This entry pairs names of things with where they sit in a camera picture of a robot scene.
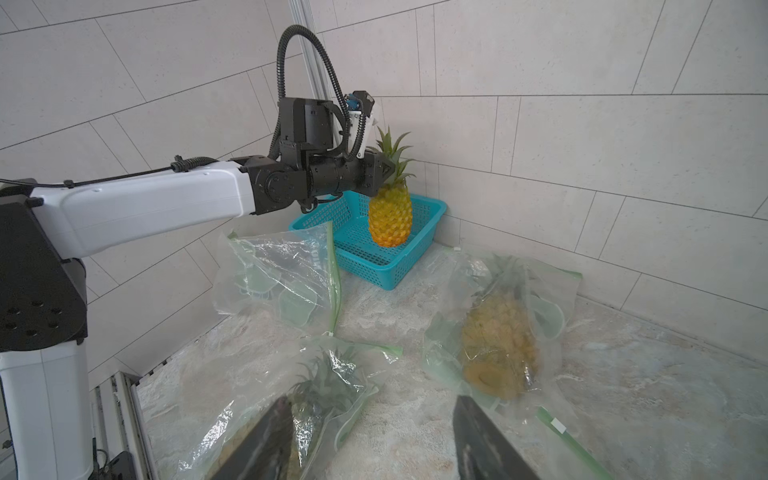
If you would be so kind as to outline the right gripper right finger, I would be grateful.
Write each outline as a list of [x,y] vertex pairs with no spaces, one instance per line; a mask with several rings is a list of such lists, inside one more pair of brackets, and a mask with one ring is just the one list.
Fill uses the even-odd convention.
[[471,397],[457,397],[452,426],[461,480],[539,480],[531,466]]

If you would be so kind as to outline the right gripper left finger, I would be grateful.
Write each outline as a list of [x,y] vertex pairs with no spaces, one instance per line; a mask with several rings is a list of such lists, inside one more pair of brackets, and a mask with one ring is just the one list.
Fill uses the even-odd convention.
[[286,479],[293,434],[292,403],[283,395],[245,429],[207,479]]

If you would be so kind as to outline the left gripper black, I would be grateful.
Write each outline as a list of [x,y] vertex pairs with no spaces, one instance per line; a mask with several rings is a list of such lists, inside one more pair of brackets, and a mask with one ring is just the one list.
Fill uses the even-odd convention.
[[347,191],[375,196],[393,176],[393,162],[383,153],[367,150],[362,158],[312,156],[307,167],[308,196],[343,194]]

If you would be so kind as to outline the pineapple yellow orange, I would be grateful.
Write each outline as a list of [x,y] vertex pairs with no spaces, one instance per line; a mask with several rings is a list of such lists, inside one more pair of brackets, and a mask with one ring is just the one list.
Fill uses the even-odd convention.
[[374,151],[383,153],[393,162],[394,173],[369,201],[368,227],[378,246],[394,248],[407,241],[413,225],[412,201],[407,185],[407,178],[412,173],[406,171],[411,159],[403,157],[410,146],[402,143],[408,132],[396,139],[392,138],[390,129],[384,132],[378,127],[378,132]]

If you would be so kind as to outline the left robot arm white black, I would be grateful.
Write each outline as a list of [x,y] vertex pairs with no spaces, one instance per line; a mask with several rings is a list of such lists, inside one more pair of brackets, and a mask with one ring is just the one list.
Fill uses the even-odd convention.
[[1,188],[1,381],[22,479],[91,479],[84,259],[110,247],[209,221],[262,215],[324,195],[372,193],[394,164],[366,152],[177,158],[169,166],[101,180]]

